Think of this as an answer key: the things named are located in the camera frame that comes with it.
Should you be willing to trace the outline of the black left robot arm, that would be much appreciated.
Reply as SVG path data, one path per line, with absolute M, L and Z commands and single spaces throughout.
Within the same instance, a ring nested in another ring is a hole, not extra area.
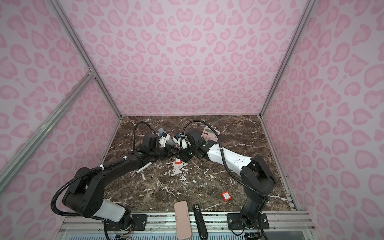
M 105 188 L 120 177 L 139 170 L 148 163 L 173 155 L 174 142 L 170 135 L 147 134 L 138 149 L 121 160 L 89 169 L 80 168 L 74 178 L 60 188 L 62 203 L 71 209 L 69 216 L 81 216 L 116 223 L 122 229 L 132 224 L 131 211 L 104 198 Z

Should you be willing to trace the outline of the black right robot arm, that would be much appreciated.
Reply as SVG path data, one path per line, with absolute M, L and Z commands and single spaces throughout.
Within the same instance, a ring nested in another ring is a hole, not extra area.
M 267 220 L 263 211 L 276 185 L 276 178 L 261 156 L 251 158 L 227 150 L 219 142 L 206 141 L 197 130 L 184 136 L 175 135 L 173 140 L 181 147 L 179 159 L 183 162 L 195 156 L 200 160 L 223 165 L 230 177 L 244 187 L 247 196 L 240 211 L 243 226 L 248 229 L 264 227 Z

